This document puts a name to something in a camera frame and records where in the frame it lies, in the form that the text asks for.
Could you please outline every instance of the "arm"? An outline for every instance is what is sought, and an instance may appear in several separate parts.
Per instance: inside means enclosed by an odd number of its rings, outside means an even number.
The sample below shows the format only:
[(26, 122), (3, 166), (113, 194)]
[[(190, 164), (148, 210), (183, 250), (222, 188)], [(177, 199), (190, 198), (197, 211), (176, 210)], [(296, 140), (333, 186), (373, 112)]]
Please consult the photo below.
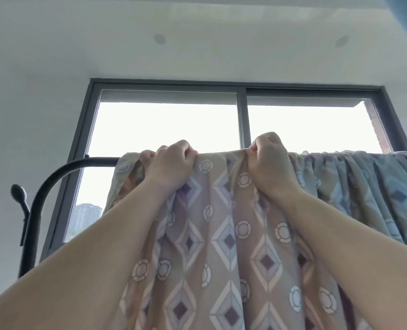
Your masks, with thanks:
[(153, 218), (189, 177), (195, 154), (186, 141), (143, 152), (146, 179), (0, 295), (0, 329), (105, 329)]
[(247, 153), (257, 188), (283, 209), (370, 325), (407, 329), (407, 246), (305, 192), (275, 133)]

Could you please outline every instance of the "patterned curtain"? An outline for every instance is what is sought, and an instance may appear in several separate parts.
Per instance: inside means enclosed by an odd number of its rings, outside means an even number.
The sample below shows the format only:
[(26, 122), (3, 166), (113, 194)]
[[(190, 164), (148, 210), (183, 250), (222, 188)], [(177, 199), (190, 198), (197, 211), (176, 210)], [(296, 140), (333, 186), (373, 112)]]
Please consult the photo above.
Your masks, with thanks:
[[(407, 152), (290, 154), (300, 185), (407, 244)], [(143, 180), (116, 166), (106, 210)], [(366, 330), (343, 290), (248, 175), (244, 150), (200, 154), (163, 205), (110, 330)]]

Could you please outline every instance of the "black metal rack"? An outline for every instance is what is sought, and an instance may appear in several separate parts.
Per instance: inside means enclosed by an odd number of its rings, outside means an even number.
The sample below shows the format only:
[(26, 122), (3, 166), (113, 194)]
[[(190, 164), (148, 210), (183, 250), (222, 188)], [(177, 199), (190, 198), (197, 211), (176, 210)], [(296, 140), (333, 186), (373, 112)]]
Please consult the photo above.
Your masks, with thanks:
[(89, 157), (74, 160), (58, 168), (53, 172), (38, 189), (31, 209), (26, 204), (26, 191), (20, 185), (11, 186), (11, 196), (22, 207), (25, 215), (20, 246), (23, 246), (20, 258), (19, 278), (30, 271), (36, 264), (37, 244), (39, 242), (41, 214), (43, 205), (52, 187), (60, 179), (75, 170), (86, 167), (114, 167), (118, 163), (119, 157)]

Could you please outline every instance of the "recessed ceiling light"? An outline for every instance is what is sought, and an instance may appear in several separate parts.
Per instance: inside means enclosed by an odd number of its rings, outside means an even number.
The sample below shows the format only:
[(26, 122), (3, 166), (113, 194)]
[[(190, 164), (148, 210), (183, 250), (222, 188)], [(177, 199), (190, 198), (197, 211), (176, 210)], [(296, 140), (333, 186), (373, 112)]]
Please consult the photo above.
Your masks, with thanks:
[(335, 47), (336, 48), (343, 47), (345, 44), (347, 44), (349, 42), (349, 39), (350, 39), (349, 35), (345, 35), (345, 36), (342, 36), (341, 38), (338, 38), (335, 42)]
[(155, 40), (155, 43), (158, 45), (164, 45), (165, 44), (165, 36), (162, 33), (156, 33), (153, 36), (153, 39)]

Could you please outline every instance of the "window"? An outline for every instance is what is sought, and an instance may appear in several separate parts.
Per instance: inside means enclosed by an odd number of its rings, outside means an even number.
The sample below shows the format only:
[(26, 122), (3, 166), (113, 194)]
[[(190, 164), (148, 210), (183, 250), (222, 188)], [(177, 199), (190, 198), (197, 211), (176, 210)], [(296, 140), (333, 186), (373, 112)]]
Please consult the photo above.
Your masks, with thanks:
[[(200, 153), (230, 151), (269, 131), (297, 153), (407, 150), (380, 87), (93, 80), (69, 161), (182, 138)], [(112, 175), (113, 168), (89, 167), (63, 180), (41, 259), (102, 215)]]

